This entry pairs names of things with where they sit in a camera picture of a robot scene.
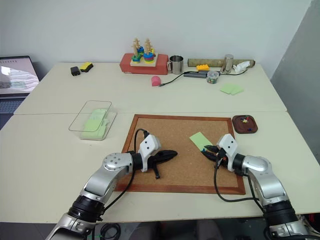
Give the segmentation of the grey usb hub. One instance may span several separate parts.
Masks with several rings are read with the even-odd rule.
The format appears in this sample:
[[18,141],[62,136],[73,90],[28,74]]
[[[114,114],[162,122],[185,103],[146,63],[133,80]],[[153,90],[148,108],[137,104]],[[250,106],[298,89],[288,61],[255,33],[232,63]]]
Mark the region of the grey usb hub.
[[215,76],[218,77],[220,75],[221,75],[220,71],[213,71],[213,70],[186,71],[183,73],[184,77],[200,78],[200,79],[205,79],[207,77],[215,77]]

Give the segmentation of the brown wooden tray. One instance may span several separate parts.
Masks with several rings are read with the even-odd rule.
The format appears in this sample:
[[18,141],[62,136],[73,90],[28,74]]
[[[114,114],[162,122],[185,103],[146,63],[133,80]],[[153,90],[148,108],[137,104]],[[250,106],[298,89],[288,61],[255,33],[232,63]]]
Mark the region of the brown wooden tray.
[[[242,123],[243,119],[247,119],[248,123]],[[248,118],[245,118],[245,115],[235,115],[231,119],[234,130],[238,134],[254,134],[258,131],[258,125],[253,116],[249,115]]]

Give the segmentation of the crumpled white paper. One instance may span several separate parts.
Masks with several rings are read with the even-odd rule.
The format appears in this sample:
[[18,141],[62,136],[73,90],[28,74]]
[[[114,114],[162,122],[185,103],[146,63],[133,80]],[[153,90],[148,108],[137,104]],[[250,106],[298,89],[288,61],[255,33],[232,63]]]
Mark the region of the crumpled white paper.
[[250,65],[250,61],[243,61],[239,64],[234,64],[232,68],[236,74],[240,74],[244,72]]

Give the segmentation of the clear plastic box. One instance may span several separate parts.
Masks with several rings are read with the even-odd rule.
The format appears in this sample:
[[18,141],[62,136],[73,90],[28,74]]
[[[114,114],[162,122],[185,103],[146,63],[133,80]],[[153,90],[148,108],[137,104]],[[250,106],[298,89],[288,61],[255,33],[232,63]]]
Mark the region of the clear plastic box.
[[88,100],[68,127],[81,140],[102,141],[106,138],[117,111],[111,101]]

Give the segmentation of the green sticky note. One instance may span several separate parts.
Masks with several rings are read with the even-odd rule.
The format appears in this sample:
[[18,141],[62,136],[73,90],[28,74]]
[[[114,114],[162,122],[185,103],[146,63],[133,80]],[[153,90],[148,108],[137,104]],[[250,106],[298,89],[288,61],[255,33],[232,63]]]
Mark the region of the green sticky note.
[[228,95],[233,95],[237,89],[238,86],[236,84],[226,83],[222,86],[220,91]]
[[205,146],[212,146],[213,144],[203,135],[202,132],[197,132],[189,137],[194,145],[202,151]]
[[234,96],[234,95],[239,94],[239,93],[241,93],[243,91],[244,91],[244,89],[241,86],[234,85],[233,88],[232,88],[232,91],[230,92],[230,94]]

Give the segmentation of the stack of green notes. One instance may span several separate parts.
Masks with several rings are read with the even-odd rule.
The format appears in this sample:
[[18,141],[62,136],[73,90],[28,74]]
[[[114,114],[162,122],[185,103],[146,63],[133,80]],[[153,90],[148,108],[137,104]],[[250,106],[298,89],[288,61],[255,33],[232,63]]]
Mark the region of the stack of green notes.
[[82,140],[103,140],[110,122],[106,114],[106,108],[94,109],[84,124],[80,138]]

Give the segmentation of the red rectangular box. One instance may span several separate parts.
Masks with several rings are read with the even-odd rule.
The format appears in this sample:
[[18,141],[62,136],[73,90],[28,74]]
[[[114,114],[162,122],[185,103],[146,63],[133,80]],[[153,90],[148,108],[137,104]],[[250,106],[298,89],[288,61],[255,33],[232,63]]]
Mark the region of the red rectangular box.
[[169,57],[166,54],[158,54],[155,64],[133,63],[131,65],[133,53],[125,53],[120,61],[120,69],[127,74],[145,74],[145,75],[167,75],[167,62]]

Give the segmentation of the brown rolled tube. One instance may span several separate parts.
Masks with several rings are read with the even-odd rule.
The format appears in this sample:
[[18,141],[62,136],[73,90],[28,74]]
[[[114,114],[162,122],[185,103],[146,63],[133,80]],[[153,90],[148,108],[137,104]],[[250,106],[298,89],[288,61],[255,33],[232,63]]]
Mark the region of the brown rolled tube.
[[[243,62],[249,61],[249,67],[252,68],[256,62],[253,59],[233,59],[232,65],[238,65]],[[204,58],[189,58],[187,65],[189,67],[196,67],[198,65],[208,65],[209,67],[218,68],[222,67],[224,59],[204,59]]]

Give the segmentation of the wooden colourful stacking toy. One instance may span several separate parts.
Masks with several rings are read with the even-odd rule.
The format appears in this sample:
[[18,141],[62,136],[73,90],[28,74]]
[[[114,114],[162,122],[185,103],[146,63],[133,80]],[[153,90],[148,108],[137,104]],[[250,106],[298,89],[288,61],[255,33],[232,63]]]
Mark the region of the wooden colourful stacking toy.
[[131,67],[156,67],[158,55],[149,38],[142,44],[136,37],[133,40],[132,48],[133,56],[129,64]]

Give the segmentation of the steel tumbler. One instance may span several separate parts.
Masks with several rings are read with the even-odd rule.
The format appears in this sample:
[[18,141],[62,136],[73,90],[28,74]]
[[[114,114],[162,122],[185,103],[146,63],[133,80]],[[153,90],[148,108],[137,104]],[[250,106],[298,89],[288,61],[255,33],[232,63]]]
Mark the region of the steel tumbler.
[[234,56],[232,54],[226,54],[222,66],[220,68],[221,74],[229,74],[233,67]]

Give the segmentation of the wood-framed cork board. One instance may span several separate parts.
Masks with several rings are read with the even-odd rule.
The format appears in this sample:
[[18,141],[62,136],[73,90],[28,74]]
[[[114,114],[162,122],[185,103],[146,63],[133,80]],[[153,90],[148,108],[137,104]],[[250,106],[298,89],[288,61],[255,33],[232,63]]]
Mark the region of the wood-framed cork board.
[[159,138],[163,150],[173,150],[177,156],[157,165],[160,178],[152,169],[136,171],[128,189],[130,192],[214,194],[214,162],[207,159],[190,139],[202,133],[208,145],[215,145],[225,134],[234,134],[229,117],[172,116],[135,114],[122,151],[133,150],[140,144],[145,129]]

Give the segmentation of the open laptop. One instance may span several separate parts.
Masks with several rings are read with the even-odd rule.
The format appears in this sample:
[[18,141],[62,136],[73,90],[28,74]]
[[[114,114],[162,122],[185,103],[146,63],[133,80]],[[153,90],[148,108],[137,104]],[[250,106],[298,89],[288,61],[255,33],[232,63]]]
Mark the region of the open laptop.
[[0,56],[0,115],[13,114],[39,83],[28,55]]

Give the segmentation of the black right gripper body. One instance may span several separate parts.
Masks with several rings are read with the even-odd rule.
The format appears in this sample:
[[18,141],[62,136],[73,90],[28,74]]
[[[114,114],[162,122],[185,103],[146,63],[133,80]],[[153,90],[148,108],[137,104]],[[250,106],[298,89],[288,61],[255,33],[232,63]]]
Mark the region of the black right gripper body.
[[213,146],[212,152],[213,152],[213,161],[220,162],[220,165],[227,168],[229,159],[227,157],[226,151],[222,147],[218,148],[217,146]]

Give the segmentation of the yellow and black eraser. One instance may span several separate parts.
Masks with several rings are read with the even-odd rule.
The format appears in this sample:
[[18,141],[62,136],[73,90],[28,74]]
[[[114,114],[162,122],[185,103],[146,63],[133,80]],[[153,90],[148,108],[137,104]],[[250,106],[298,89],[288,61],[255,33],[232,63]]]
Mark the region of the yellow and black eraser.
[[94,67],[92,62],[84,62],[81,66],[80,66],[80,71],[83,73],[87,73],[89,72],[92,68]]

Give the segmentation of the clear jar of pushpins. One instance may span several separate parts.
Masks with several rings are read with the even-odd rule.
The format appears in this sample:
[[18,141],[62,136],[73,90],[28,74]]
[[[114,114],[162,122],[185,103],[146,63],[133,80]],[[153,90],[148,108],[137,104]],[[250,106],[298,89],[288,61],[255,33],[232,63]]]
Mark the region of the clear jar of pushpins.
[[206,74],[206,81],[210,84],[215,84],[220,76],[218,71],[210,70]]

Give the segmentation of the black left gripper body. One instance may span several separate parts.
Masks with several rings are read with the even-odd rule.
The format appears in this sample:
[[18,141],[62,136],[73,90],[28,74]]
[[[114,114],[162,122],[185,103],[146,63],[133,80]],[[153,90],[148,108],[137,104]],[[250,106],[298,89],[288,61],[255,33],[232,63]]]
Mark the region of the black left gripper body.
[[157,169],[157,164],[164,163],[165,161],[165,151],[159,151],[148,158],[147,166],[149,169],[153,169],[155,171]]

